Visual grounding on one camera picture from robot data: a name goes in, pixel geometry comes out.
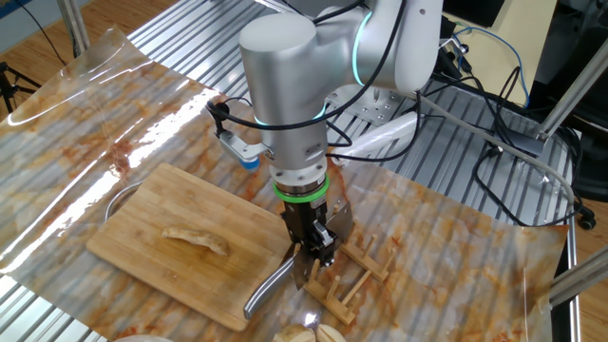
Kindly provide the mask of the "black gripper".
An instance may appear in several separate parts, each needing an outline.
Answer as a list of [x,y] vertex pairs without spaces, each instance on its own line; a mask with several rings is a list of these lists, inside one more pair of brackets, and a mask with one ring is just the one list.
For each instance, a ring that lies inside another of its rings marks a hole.
[[310,251],[322,266],[328,267],[334,263],[335,250],[339,246],[339,236],[325,226],[327,222],[327,202],[317,199],[312,202],[292,203],[284,201],[284,212],[281,217],[285,221],[291,245],[288,253],[307,250],[307,242],[311,242]]

